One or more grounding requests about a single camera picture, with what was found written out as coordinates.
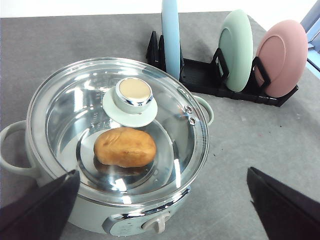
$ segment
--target countertop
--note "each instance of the countertop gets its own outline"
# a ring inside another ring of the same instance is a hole
[[[181,13],[183,56],[210,62],[228,12]],[[265,31],[250,18],[254,53]],[[146,62],[152,30],[161,33],[160,14],[58,16],[1,19],[1,129],[26,119],[38,86],[53,72],[79,60],[122,57]],[[320,201],[320,80],[305,69],[299,90],[281,107],[199,94],[212,106],[207,162],[191,185],[185,205],[162,234],[126,239],[265,240],[246,183],[250,166]],[[2,153],[28,166],[24,133],[10,137]],[[37,187],[33,179],[4,169],[1,206]],[[67,223],[62,240],[119,239]]]

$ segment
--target electric cooking pot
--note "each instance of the electric cooking pot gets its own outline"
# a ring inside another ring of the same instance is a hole
[[[124,91],[121,83],[128,79],[144,87],[129,84]],[[208,112],[208,122],[199,104]],[[26,120],[0,133],[2,145],[8,135],[25,130],[31,167],[13,166],[3,156],[0,163],[12,173],[35,178],[39,186],[79,170],[69,222],[80,228],[115,236],[153,228],[161,233],[206,161],[213,119],[206,101],[153,66],[115,57],[87,59],[51,75],[36,90]],[[152,162],[122,168],[97,161],[97,137],[121,126],[152,136],[157,147]]]

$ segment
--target lid knob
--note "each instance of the lid knob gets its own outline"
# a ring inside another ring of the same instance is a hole
[[[158,112],[150,85],[137,77],[126,77],[107,91],[102,107],[116,122],[134,128],[148,125]]]
[[[120,80],[115,86],[114,103],[128,114],[142,113],[152,99],[151,87],[139,78],[127,77]]]

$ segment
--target lid rim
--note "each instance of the lid rim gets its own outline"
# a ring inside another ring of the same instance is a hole
[[[39,96],[39,93],[43,90],[43,88],[46,86],[46,84],[48,82],[50,82],[50,80],[53,77],[55,77],[56,75],[58,75],[59,73],[65,71],[65,70],[67,70],[69,68],[72,68],[72,67],[75,67],[75,66],[78,66],[78,65],[82,65],[82,64],[85,64],[85,63],[95,62],[95,61],[106,61],[106,60],[124,61],[124,62],[129,62],[129,63],[134,63],[134,64],[141,64],[142,66],[150,67],[150,68],[155,69],[158,72],[164,74],[165,76],[167,76],[168,78],[173,80],[176,84],[178,84],[178,86],[180,88],[183,88],[187,93],[189,93],[192,96],[191,100],[193,101],[193,104],[195,104],[198,107],[198,109],[200,109],[199,114],[201,115],[201,118],[204,120],[203,121],[204,126],[203,126],[202,131],[206,132],[205,133],[206,138],[204,140],[206,142],[205,143],[206,148],[205,148],[204,152],[202,153],[201,159],[199,160],[200,164],[197,166],[197,169],[194,171],[194,173],[192,174],[190,179],[185,184],[183,184],[179,188],[177,188],[175,191],[171,191],[171,192],[162,194],[160,197],[153,197],[153,198],[150,197],[149,198],[150,200],[139,201],[139,202],[135,202],[133,204],[122,204],[122,203],[114,203],[114,202],[105,202],[105,201],[101,201],[99,199],[90,198],[90,197],[88,197],[86,195],[83,195],[81,193],[78,193],[78,197],[80,197],[82,199],[85,199],[85,200],[88,200],[90,202],[95,202],[95,203],[99,203],[99,204],[106,205],[106,206],[112,206],[112,207],[133,207],[133,206],[141,206],[141,205],[151,205],[152,203],[158,203],[158,202],[162,202],[162,201],[164,201],[166,199],[170,199],[175,194],[177,194],[177,193],[185,190],[186,188],[188,188],[190,186],[190,184],[194,181],[194,179],[198,176],[199,171],[203,167],[203,165],[205,164],[206,158],[208,156],[209,144],[210,144],[210,136],[209,136],[209,133],[208,133],[207,121],[205,120],[205,116],[203,114],[203,111],[201,110],[201,107],[200,107],[199,103],[196,101],[196,99],[193,97],[193,95],[190,93],[190,91],[184,85],[182,85],[179,81],[177,81],[174,77],[170,76],[168,73],[166,73],[166,72],[164,72],[164,71],[162,71],[162,70],[160,70],[160,69],[158,69],[156,67],[153,67],[153,66],[151,66],[151,65],[149,65],[147,63],[140,62],[140,61],[137,61],[137,60],[127,59],[127,58],[119,58],[119,57],[97,57],[97,58],[89,58],[89,59],[84,59],[84,60],[80,60],[80,61],[77,61],[77,62],[73,62],[71,64],[68,64],[68,65],[62,67],[61,69],[57,70],[53,74],[51,74],[37,88],[37,90],[35,91],[35,93],[32,96],[32,99],[30,101],[30,104],[29,104],[29,107],[28,107],[28,110],[27,110],[27,115],[26,115],[26,139],[28,141],[28,145],[31,148],[32,153],[34,154],[37,162],[41,165],[41,167],[45,170],[45,172],[52,179],[56,179],[58,176],[48,167],[48,165],[45,163],[45,161],[41,158],[40,153],[37,150],[34,137],[32,135],[32,112],[33,112],[33,110],[35,108],[36,103],[38,102],[37,101],[37,97]],[[152,193],[156,193],[162,188],[163,187],[161,187],[159,189],[156,189],[156,190],[153,190]],[[82,190],[84,189],[84,184],[83,183],[80,183],[80,189],[82,189]],[[126,194],[126,196],[133,197],[134,195],[133,194],[131,194],[131,195],[130,194]]]

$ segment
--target plate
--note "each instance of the plate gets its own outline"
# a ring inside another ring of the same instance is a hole
[[[166,72],[175,79],[180,78],[180,32],[176,0],[162,0],[162,35]]]
[[[253,58],[251,25],[244,11],[234,10],[225,18],[218,46],[229,70],[227,88],[242,91],[247,85]]]
[[[294,20],[277,23],[264,35],[256,55],[271,80],[264,92],[275,98],[288,94],[298,83],[307,62],[308,40],[304,28]],[[259,70],[254,74],[261,86],[264,80]]]

